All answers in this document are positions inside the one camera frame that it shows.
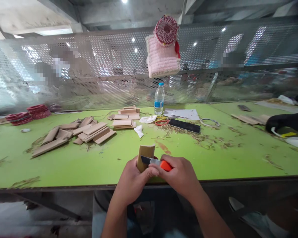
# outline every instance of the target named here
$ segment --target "black bag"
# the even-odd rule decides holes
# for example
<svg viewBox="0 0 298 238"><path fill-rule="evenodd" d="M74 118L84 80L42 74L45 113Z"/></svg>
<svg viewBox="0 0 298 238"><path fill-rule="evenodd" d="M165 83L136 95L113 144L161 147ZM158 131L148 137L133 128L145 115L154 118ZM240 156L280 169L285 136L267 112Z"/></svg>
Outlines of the black bag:
<svg viewBox="0 0 298 238"><path fill-rule="evenodd" d="M272 133L273 127L275 127L275 132L282 127L291 127L298 131L298 113L272 116L266 123L266 130Z"/></svg>

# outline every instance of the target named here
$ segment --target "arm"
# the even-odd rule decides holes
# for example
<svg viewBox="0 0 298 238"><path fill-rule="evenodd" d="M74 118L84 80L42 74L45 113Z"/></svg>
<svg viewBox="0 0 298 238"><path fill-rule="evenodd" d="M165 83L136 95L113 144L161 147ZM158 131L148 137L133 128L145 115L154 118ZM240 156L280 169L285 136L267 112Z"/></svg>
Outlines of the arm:
<svg viewBox="0 0 298 238"><path fill-rule="evenodd" d="M137 156L128 161L110 200L101 237L117 238L127 236L127 206L141 194L146 182L159 172L147 168L143 173L137 169Z"/></svg>
<svg viewBox="0 0 298 238"><path fill-rule="evenodd" d="M190 202L195 210L203 236L234 238L232 231L204 192L190 161L169 155L163 155L161 160L167 161L173 169L166 172L156 164L150 164L149 167L156 168L159 171L159 176Z"/></svg>

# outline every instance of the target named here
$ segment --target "concrete ceiling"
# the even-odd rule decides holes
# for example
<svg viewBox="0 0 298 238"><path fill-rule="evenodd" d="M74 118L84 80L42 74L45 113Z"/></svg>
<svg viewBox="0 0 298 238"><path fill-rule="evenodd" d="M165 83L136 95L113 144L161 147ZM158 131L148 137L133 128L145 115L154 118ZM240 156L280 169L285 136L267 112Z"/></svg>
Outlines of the concrete ceiling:
<svg viewBox="0 0 298 238"><path fill-rule="evenodd" d="M298 15L298 0L124 1L0 1L0 39L155 26L164 14L179 24Z"/></svg>

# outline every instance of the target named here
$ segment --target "green workbench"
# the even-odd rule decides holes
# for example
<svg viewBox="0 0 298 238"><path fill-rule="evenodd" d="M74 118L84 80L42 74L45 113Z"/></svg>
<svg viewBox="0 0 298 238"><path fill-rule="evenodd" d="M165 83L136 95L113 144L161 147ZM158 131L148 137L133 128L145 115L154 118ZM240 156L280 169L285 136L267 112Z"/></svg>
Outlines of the green workbench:
<svg viewBox="0 0 298 238"><path fill-rule="evenodd" d="M115 185L126 162L138 154L139 145L154 143L158 158L168 153L190 160L200 181L297 177L298 150L261 130L259 126L247 125L230 116L286 112L252 102L243 104L253 111L242 112L237 108L238 104L241 103L167 106L196 109L200 118L214 119L221 124L218 129L201 125L201 135L196 138L191 134L167 131L154 124L142 124L142 139L133 129L118 130L116 135L101 145L76 145L72 138L68 144L34 159L31 159L32 149L53 127L87 116L94 116L96 120L111 125L112 121L106 115L112 110L52 115L21 126L0 125L0 189L79 189ZM153 108L141 108L141 112L153 114ZM31 131L21 133L24 128ZM153 178L150 183L163 181Z"/></svg>

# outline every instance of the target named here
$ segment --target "water bottle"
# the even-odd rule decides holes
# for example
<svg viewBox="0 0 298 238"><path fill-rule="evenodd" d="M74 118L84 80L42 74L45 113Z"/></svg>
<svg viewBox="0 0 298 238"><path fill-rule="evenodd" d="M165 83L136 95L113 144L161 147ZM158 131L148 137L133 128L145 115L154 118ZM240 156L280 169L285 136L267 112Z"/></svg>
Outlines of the water bottle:
<svg viewBox="0 0 298 238"><path fill-rule="evenodd" d="M155 114L156 115L162 114L164 100L165 100L165 90L163 89L163 83L159 83L159 86L155 94Z"/></svg>

